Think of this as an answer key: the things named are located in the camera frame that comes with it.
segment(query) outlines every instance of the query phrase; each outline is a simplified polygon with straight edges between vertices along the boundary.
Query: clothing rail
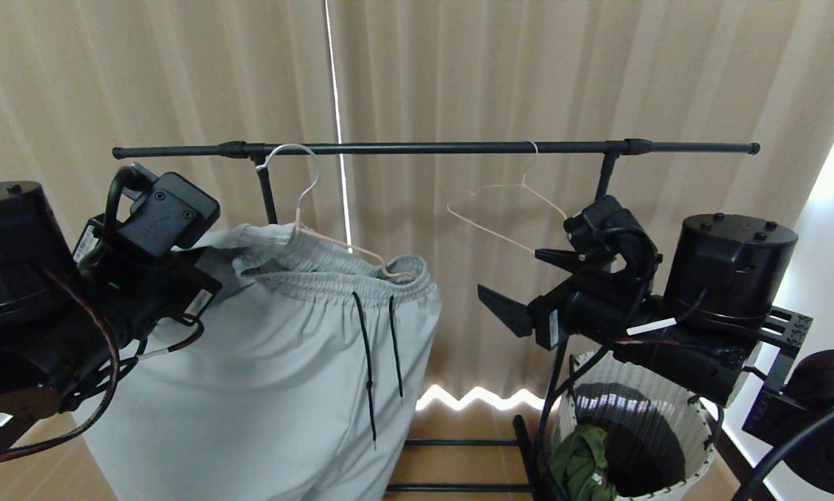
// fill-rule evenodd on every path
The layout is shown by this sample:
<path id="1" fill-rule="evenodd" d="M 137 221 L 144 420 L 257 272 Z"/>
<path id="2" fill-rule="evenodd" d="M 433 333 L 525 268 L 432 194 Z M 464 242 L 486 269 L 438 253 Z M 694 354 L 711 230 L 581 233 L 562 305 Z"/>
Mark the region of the clothing rail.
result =
<path id="1" fill-rule="evenodd" d="M 245 143 L 232 141 L 213 146 L 162 146 L 154 148 L 114 148 L 116 159 L 143 157 L 182 156 L 223 156 L 233 159 L 250 159 L 255 165 L 263 165 L 265 157 L 279 145 L 269 143 Z M 651 152 L 732 152 L 755 155 L 760 151 L 759 143 L 653 143 L 645 139 L 624 139 L 622 141 L 559 141 L 559 142 L 473 142 L 473 143 L 306 143 L 318 155 L 420 155 L 420 154 L 509 154 L 509 153 L 597 153 L 604 155 L 595 200 L 604 197 L 608 191 L 614 162 L 621 155 L 642 155 Z M 282 150 L 278 155 L 304 155 L 301 150 Z M 271 182 L 267 168 L 257 169 L 262 188 L 265 213 L 271 224 L 277 224 L 278 215 L 274 208 Z M 554 402 L 554 393 L 559 384 L 559 374 L 566 357 L 567 345 L 560 343 L 556 348 L 550 386 L 544 398 L 535 442 L 544 440 L 547 419 Z M 550 485 L 540 475 L 538 450 L 528 435 L 524 419 L 516 415 L 513 419 L 515 440 L 408 440 L 408 447 L 519 447 L 527 484 L 390 484 L 386 491 L 419 492 L 528 492 L 534 501 L 554 499 Z"/>
<path id="2" fill-rule="evenodd" d="M 265 157 L 277 146 L 270 143 L 229 141 L 213 146 L 159 146 L 145 148 L 114 148 L 116 159 L 220 156 L 231 159 L 250 159 L 255 165 L 265 163 Z M 614 171 L 614 161 L 620 155 L 642 155 L 651 152 L 734 152 L 757 154 L 759 143 L 655 143 L 648 139 L 621 141 L 505 141 L 465 143 L 306 143 L 318 155 L 437 155 L 437 154 L 509 154 L 509 153 L 601 153 L 604 155 L 596 198 L 605 195 Z M 305 155 L 301 150 L 282 150 L 278 155 Z M 277 224 L 271 181 L 267 168 L 257 171 L 262 188 L 265 215 L 268 222 Z"/>

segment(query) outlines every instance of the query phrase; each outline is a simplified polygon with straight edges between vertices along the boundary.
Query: wire hanger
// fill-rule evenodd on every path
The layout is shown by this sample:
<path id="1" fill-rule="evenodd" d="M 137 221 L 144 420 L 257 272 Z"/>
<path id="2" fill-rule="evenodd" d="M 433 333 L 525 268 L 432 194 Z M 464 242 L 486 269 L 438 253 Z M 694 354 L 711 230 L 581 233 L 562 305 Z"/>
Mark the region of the wire hanger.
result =
<path id="1" fill-rule="evenodd" d="M 548 200 L 547 197 L 542 196 L 540 193 L 537 193 L 537 191 L 534 191 L 534 188 L 531 188 L 528 184 L 525 184 L 525 180 L 526 180 L 526 178 L 528 178 L 528 169 L 530 169 L 531 167 L 534 167 L 534 163 L 537 162 L 537 158 L 538 158 L 538 156 L 540 156 L 540 150 L 537 147 L 537 143 L 534 143 L 534 141 L 529 141 L 529 143 L 531 143 L 531 145 L 534 146 L 534 158 L 531 160 L 531 163 L 529 163 L 527 166 L 525 166 L 524 170 L 522 171 L 522 181 L 521 182 L 519 182 L 519 183 L 510 183 L 510 184 L 486 184 L 486 185 L 480 186 L 475 191 L 470 191 L 470 196 L 471 197 L 478 196 L 478 194 L 481 193 L 481 190 L 484 190 L 486 188 L 509 188 L 509 187 L 516 187 L 517 186 L 519 188 L 524 188 L 524 189 L 530 191 L 535 196 L 537 196 L 538 198 L 543 200 L 543 202 L 546 202 L 547 205 L 549 205 L 553 209 L 556 209 L 560 214 L 562 214 L 563 219 L 567 219 L 568 216 L 566 215 L 566 212 L 564 210 L 559 209 L 559 206 L 557 206 L 553 202 L 550 202 L 550 200 Z M 484 226 L 479 225 L 478 223 L 475 223 L 474 221 L 470 220 L 469 218 L 465 218 L 465 216 L 462 216 L 462 215 L 458 214 L 457 212 L 454 212 L 454 210 L 451 209 L 451 203 L 450 202 L 448 202 L 448 212 L 451 212 L 454 216 L 457 216 L 458 218 L 463 219 L 465 222 L 470 223 L 470 225 L 475 226 L 476 228 L 480 229 L 481 231 L 489 232 L 490 234 L 494 235 L 494 237 L 502 238 L 503 240 L 506 240 L 506 241 L 510 242 L 510 244 L 518 245 L 519 247 L 524 248 L 526 251 L 528 251 L 528 253 L 531 253 L 531 256 L 534 256 L 534 250 L 532 250 L 527 245 L 520 244 L 520 242 L 518 242 L 518 241 L 515 241 L 515 240 L 513 240 L 509 237 L 505 237 L 505 235 L 499 234 L 498 232 L 490 230 L 489 228 L 485 228 Z"/>
<path id="2" fill-rule="evenodd" d="M 269 153 L 268 156 L 265 157 L 265 163 L 260 165 L 260 166 L 257 166 L 255 169 L 257 169 L 257 171 L 259 171 L 262 168 L 268 168 L 268 164 L 271 161 L 271 159 L 274 158 L 274 155 L 277 155 L 279 152 L 281 152 L 283 150 L 299 150 L 299 151 L 308 153 L 309 155 L 312 156 L 312 158 L 314 159 L 315 165 L 318 168 L 318 174 L 315 175 L 314 181 L 312 181 L 312 183 L 309 184 L 309 186 L 307 188 L 305 188 L 305 191 L 300 193 L 299 200 L 296 201 L 296 220 L 294 221 L 294 226 L 293 226 L 294 235 L 308 234 L 308 235 L 311 235 L 311 237 L 317 238 L 319 240 L 329 241 L 331 244 L 341 245 L 345 248 L 352 248 L 352 250 L 359 251 L 359 253 L 366 254 L 370 257 L 374 257 L 375 259 L 377 259 L 379 261 L 379 269 L 383 272 L 383 275 L 385 275 L 388 278 L 394 278 L 394 277 L 397 277 L 397 276 L 410 276 L 412 278 L 417 278 L 417 276 L 414 275 L 413 273 L 408 273 L 406 271 L 403 271 L 401 273 L 391 273 L 385 267 L 385 259 L 383 259 L 383 257 L 380 256 L 379 254 L 372 253 L 370 250 L 367 250 L 366 248 L 360 248 L 360 247 L 356 247 L 352 244 L 347 244 L 344 241 L 338 241 L 335 238 L 325 237 L 325 235 L 319 234 L 319 232 L 312 231 L 312 230 L 306 228 L 305 226 L 303 226 L 302 221 L 301 221 L 303 199 L 305 199 L 305 196 L 307 196 L 309 193 L 311 193 L 312 190 L 314 190 L 315 186 L 318 185 L 318 181 L 321 180 L 321 171 L 322 171 L 321 159 L 318 158 L 318 155 L 315 152 L 313 152 L 312 149 L 309 148 L 308 146 L 296 145 L 296 143 L 286 143 L 286 145 L 280 145 L 280 146 L 277 146 L 277 148 L 275 148 L 274 150 L 271 150 L 271 153 Z"/>

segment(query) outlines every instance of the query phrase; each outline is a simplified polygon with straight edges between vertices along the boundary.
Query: white woven basket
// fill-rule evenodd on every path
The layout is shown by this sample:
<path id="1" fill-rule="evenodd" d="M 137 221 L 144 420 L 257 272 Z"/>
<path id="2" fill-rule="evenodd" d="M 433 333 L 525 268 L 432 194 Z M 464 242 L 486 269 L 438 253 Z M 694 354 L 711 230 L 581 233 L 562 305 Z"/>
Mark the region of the white woven basket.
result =
<path id="1" fill-rule="evenodd" d="M 585 364 L 592 355 L 593 352 L 578 356 L 578 367 Z M 682 448 L 684 459 L 686 459 L 686 478 L 683 481 L 651 494 L 640 495 L 635 498 L 619 496 L 617 499 L 653 499 L 655 501 L 678 501 L 682 499 L 694 483 L 706 475 L 710 463 L 713 461 L 713 444 L 708 447 L 703 445 L 710 435 L 710 428 L 706 419 L 704 419 L 705 411 L 703 411 L 702 406 L 698 403 L 688 403 L 691 394 L 680 386 L 644 367 L 639 367 L 639 365 L 619 362 L 611 356 L 611 353 L 577 381 L 575 391 L 579 392 L 579 387 L 592 383 L 620 383 L 645 395 L 650 402 L 649 405 L 670 425 L 675 437 L 680 442 L 680 448 Z M 642 422 L 643 416 L 649 416 L 649 413 L 635 412 L 641 409 L 631 408 L 631 400 L 624 396 L 599 395 L 597 399 L 594 399 L 594 402 L 623 407 L 621 416 L 627 416 L 630 422 L 620 422 L 620 424 L 627 425 L 627 428 L 636 432 L 640 440 L 653 447 L 655 436 L 649 435 L 651 431 L 644 431 L 646 424 Z M 581 408 L 588 408 L 588 404 L 592 405 L 594 402 L 584 400 Z M 558 445 L 563 437 L 567 437 L 570 432 L 575 430 L 577 426 L 577 408 L 573 397 L 563 397 L 559 406 L 559 424 L 553 433 L 554 445 Z"/>

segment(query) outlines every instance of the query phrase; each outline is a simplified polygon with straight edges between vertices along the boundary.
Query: drawstring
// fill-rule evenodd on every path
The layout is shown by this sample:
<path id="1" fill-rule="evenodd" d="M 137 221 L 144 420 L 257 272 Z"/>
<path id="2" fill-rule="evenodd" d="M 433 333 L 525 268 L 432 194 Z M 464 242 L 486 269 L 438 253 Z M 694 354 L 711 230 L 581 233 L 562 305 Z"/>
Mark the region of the drawstring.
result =
<path id="1" fill-rule="evenodd" d="M 398 359 L 398 337 L 395 336 L 395 297 L 389 296 L 389 326 L 392 328 L 392 350 L 395 352 L 395 372 L 398 373 L 398 397 L 404 398 L 404 384 L 401 383 L 401 361 Z"/>
<path id="2" fill-rule="evenodd" d="M 358 307 L 358 320 L 362 324 L 362 338 L 364 340 L 364 353 L 367 359 L 367 403 L 370 410 L 370 431 L 373 434 L 373 447 L 376 449 L 376 419 L 373 415 L 373 364 L 370 363 L 370 341 L 367 339 L 367 327 L 364 326 L 364 308 L 360 304 L 358 292 L 352 292 L 355 297 L 355 305 Z"/>

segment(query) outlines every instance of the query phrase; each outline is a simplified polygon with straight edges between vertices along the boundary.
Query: light under curtain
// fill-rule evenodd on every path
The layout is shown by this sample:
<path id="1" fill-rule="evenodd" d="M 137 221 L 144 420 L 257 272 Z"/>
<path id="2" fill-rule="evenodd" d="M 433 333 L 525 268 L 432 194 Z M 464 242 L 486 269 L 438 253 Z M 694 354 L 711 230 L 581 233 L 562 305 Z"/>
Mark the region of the light under curtain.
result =
<path id="1" fill-rule="evenodd" d="M 834 1 L 330 3 L 343 140 L 757 141 L 756 156 L 649 154 L 618 161 L 609 193 L 665 256 L 686 216 L 795 223 L 834 139 Z M 426 384 L 462 396 L 540 395 L 550 353 L 475 297 L 530 301 L 564 279 L 528 247 L 568 248 L 562 218 L 518 183 L 530 155 L 346 159 L 353 240 L 429 260 L 444 308 Z M 529 184 L 573 214 L 600 155 L 543 155 Z M 572 342 L 572 352 L 591 349 Z"/>
<path id="2" fill-rule="evenodd" d="M 0 1 L 0 180 L 42 183 L 76 241 L 104 210 L 121 165 L 113 146 L 337 140 L 322 3 Z M 222 158 L 141 159 L 184 175 L 222 204 L 214 229 L 264 224 L 254 166 Z M 276 162 L 281 222 L 314 177 Z M 336 159 L 303 206 L 306 224 L 344 238 Z"/>

